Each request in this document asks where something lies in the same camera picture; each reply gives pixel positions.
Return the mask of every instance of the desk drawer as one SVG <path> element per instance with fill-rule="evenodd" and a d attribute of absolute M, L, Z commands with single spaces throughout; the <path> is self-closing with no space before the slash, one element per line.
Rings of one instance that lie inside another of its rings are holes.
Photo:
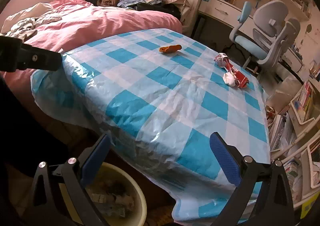
<path fill-rule="evenodd" d="M 241 11 L 218 0 L 202 0 L 199 11 L 204 12 L 226 24 L 234 27 L 238 24 Z"/>

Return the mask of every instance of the silver screw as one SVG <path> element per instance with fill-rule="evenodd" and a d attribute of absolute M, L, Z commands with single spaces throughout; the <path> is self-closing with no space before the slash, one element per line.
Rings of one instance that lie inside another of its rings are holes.
<path fill-rule="evenodd" d="M 252 163 L 253 158 L 250 157 L 250 156 L 245 156 L 245 157 L 244 157 L 244 161 L 245 161 L 246 163 Z"/>
<path fill-rule="evenodd" d="M 40 168 L 44 168 L 44 167 L 46 166 L 46 164 L 47 164 L 46 162 L 42 161 L 42 162 L 39 164 L 39 167 L 40 167 Z"/>
<path fill-rule="evenodd" d="M 276 166 L 282 166 L 282 162 L 280 160 L 275 161 Z"/>
<path fill-rule="evenodd" d="M 75 158 L 75 157 L 72 157 L 72 158 L 70 158 L 69 160 L 68 160 L 68 163 L 70 164 L 70 165 L 72 165 L 72 164 L 74 164 L 74 163 L 76 163 L 77 162 L 77 159 Z"/>

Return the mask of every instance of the crumpled red package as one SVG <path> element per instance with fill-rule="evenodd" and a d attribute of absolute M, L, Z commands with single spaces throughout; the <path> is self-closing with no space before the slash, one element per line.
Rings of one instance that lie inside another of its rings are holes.
<path fill-rule="evenodd" d="M 229 62 L 229 58 L 224 53 L 219 53 L 215 59 L 215 62 L 217 62 L 218 66 L 221 68 L 225 68 L 227 72 L 230 72 L 233 74 L 236 84 L 239 88 L 246 88 L 247 84 L 249 83 L 249 80 L 246 76 L 244 76 L 243 73 L 241 73 L 238 69 L 236 69 L 232 64 Z"/>

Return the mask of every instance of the orange object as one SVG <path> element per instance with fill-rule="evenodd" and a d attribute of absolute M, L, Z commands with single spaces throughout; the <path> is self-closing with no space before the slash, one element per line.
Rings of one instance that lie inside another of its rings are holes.
<path fill-rule="evenodd" d="M 177 52 L 178 50 L 181 50 L 181 49 L 182 49 L 181 45 L 175 45 L 175 46 L 168 46 L 168 47 L 159 48 L 159 52 L 170 54 L 170 53 Z"/>

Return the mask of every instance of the pink bedding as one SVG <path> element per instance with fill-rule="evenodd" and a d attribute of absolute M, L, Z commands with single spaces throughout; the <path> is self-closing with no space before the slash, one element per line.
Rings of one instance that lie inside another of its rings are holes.
<path fill-rule="evenodd" d="M 54 0 L 50 4 L 62 15 L 62 20 L 38 27 L 38 33 L 26 44 L 58 52 L 61 48 L 69 51 L 102 38 L 138 30 L 167 28 L 182 33 L 178 19 L 158 11 L 95 7 L 85 0 Z M 4 79 L 22 105 L 46 127 L 48 119 L 31 94 L 33 71 L 7 73 Z"/>

